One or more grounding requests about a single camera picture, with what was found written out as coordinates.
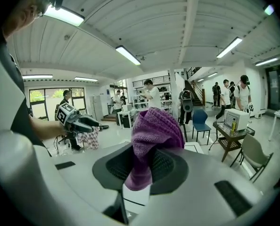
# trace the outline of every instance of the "white box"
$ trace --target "white box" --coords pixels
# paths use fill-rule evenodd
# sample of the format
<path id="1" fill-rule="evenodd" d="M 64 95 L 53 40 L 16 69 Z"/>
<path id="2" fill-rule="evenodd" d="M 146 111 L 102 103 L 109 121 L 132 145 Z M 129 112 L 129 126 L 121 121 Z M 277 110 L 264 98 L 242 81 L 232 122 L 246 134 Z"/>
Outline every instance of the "white box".
<path id="1" fill-rule="evenodd" d="M 132 110 L 132 105 L 131 105 L 131 104 L 129 104 L 129 105 L 123 105 L 123 106 L 122 106 L 122 110 L 123 110 L 123 111 L 130 111 L 130 110 Z"/>
<path id="2" fill-rule="evenodd" d="M 249 113 L 236 110 L 236 109 L 227 109 L 225 110 L 225 124 L 232 126 L 233 119 L 236 121 L 235 130 L 244 130 L 247 128 L 249 121 Z"/>

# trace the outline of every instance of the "beige chair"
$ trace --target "beige chair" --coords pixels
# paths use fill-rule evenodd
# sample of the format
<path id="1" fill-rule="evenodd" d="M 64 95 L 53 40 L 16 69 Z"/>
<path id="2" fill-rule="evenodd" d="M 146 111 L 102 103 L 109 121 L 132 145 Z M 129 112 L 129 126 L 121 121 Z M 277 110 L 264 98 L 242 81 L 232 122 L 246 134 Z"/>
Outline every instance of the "beige chair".
<path id="1" fill-rule="evenodd" d="M 237 160 L 240 154 L 240 165 L 242 164 L 245 158 L 246 161 L 255 170 L 255 174 L 250 178 L 250 180 L 252 180 L 259 173 L 253 182 L 255 182 L 261 175 L 261 173 L 266 168 L 266 166 L 269 163 L 269 160 L 273 155 L 273 153 L 271 153 L 269 156 L 266 156 L 263 153 L 261 144 L 252 135 L 246 135 L 242 144 L 242 148 L 240 149 L 240 152 L 238 153 L 237 157 L 234 159 L 230 167 L 232 167 L 232 165 Z"/>

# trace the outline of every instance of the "trash can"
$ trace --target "trash can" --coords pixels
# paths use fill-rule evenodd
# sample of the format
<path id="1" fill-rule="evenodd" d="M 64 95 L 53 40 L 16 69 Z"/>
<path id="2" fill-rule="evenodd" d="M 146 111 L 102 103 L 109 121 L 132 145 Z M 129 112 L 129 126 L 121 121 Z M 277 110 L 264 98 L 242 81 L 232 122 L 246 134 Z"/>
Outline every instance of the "trash can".
<path id="1" fill-rule="evenodd" d="M 123 127 L 124 128 L 131 128 L 131 126 L 130 126 L 130 123 L 129 123 L 129 116 L 128 115 L 125 115 L 123 118 Z"/>

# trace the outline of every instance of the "tree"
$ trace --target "tree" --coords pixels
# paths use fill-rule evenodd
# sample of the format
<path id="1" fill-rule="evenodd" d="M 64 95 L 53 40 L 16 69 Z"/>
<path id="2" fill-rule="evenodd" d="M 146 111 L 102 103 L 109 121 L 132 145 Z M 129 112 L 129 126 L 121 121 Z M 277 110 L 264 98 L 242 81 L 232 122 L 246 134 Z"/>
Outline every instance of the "tree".
<path id="1" fill-rule="evenodd" d="M 52 95 L 52 98 L 61 98 L 64 96 L 64 91 L 62 89 L 55 90 L 54 94 Z"/>
<path id="2" fill-rule="evenodd" d="M 45 100 L 44 95 L 39 90 L 32 90 L 30 92 L 30 102 Z"/>

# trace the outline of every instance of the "chair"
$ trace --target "chair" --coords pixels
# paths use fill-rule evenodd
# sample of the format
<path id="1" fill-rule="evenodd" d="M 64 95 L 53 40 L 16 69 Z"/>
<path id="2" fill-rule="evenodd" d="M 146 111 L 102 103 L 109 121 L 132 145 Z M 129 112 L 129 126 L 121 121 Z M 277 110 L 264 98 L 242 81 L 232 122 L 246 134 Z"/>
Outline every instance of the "chair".
<path id="1" fill-rule="evenodd" d="M 192 115 L 192 138 L 193 138 L 194 129 L 196 129 L 197 131 L 196 142 L 198 142 L 198 133 L 201 131 L 203 132 L 203 138 L 205 136 L 205 131 L 208 131 L 207 144 L 209 142 L 211 128 L 205 124 L 207 117 L 208 117 L 207 113 L 203 109 L 195 110 Z"/>
<path id="2" fill-rule="evenodd" d="M 246 161 L 255 170 L 255 174 L 250 178 L 250 180 L 252 180 L 260 172 L 259 175 L 253 181 L 254 183 L 268 165 L 273 153 L 271 153 L 269 156 L 266 156 L 263 153 L 262 146 L 259 143 L 259 141 L 256 140 L 252 135 L 246 135 L 243 141 L 242 148 L 240 149 L 240 152 L 238 153 L 237 157 L 234 159 L 230 167 L 232 167 L 239 155 L 241 155 L 240 165 L 242 164 L 245 158 Z"/>

